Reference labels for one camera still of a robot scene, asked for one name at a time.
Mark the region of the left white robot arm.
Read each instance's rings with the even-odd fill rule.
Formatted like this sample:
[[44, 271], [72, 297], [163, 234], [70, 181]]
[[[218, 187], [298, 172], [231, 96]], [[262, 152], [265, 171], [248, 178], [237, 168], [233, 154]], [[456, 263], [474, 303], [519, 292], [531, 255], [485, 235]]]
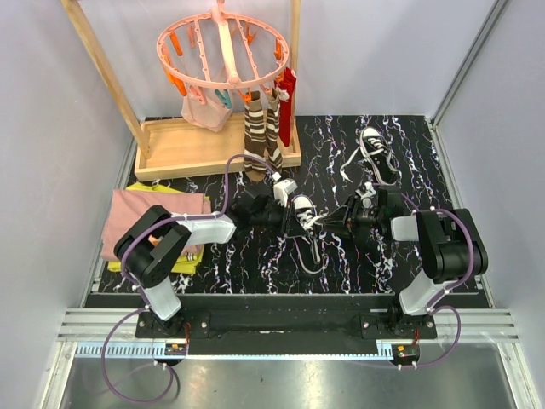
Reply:
[[175, 337], [184, 317], [169, 275], [184, 248], [225, 244], [253, 226], [285, 233], [292, 209], [290, 200], [266, 195], [239, 197], [224, 212], [202, 215], [175, 214], [156, 204], [115, 244], [114, 254], [122, 273], [138, 286], [145, 308], [154, 313], [154, 327], [165, 337]]

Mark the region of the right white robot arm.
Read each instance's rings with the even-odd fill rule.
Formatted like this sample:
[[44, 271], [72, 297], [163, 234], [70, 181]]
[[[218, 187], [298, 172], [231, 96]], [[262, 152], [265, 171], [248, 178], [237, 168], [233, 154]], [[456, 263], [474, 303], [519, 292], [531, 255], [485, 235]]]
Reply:
[[395, 186], [378, 186], [376, 200], [364, 206], [355, 196], [330, 215], [324, 231], [363, 244], [372, 230], [384, 239], [417, 242], [421, 269], [388, 309], [387, 328], [395, 337], [407, 337], [417, 319], [429, 316], [447, 294], [475, 275], [486, 272], [489, 257], [467, 209], [414, 209]]

